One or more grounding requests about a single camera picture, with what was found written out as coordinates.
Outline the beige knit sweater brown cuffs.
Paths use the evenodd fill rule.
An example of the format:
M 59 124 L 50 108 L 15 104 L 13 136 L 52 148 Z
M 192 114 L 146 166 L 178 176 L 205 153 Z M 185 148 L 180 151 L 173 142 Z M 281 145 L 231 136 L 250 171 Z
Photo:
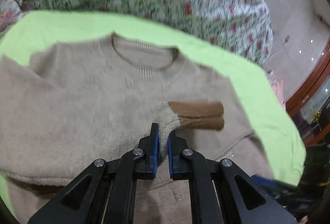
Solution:
M 190 223 L 186 182 L 170 179 L 171 131 L 208 159 L 229 154 L 248 175 L 273 177 L 230 79 L 175 47 L 116 34 L 56 44 L 23 66 L 1 58 L 1 173 L 19 223 L 90 163 L 114 160 L 159 125 L 157 177 L 137 187 L 135 223 Z

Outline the dark red wooden cabinet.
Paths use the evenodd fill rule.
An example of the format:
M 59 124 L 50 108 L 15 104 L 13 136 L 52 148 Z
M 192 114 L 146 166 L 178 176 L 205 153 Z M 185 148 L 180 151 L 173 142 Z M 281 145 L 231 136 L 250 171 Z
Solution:
M 305 146 L 329 141 L 329 44 L 305 82 L 286 102 L 286 111 Z

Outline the pink cloth at bedside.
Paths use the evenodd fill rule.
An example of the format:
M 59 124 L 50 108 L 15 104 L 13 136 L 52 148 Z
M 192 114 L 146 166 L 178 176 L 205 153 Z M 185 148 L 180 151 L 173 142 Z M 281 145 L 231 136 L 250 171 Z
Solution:
M 273 72 L 273 70 L 266 72 L 266 76 L 269 84 L 271 85 L 273 92 L 275 93 L 277 100 L 281 104 L 282 108 L 286 110 L 286 102 L 283 94 L 283 81 L 278 80 L 275 77 L 275 73 Z

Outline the lime green bed sheet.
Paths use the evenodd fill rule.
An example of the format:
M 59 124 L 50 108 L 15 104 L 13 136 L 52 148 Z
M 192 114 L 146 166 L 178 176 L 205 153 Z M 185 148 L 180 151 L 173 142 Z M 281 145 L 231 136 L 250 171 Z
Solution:
M 297 185 L 305 148 L 279 104 L 265 71 L 246 59 L 199 39 L 132 16 L 100 13 L 31 12 L 1 38 L 1 58 L 27 66 L 33 54 L 56 44 L 77 44 L 116 34 L 126 40 L 175 47 L 189 60 L 230 79 L 250 126 L 260 139 L 273 179 Z

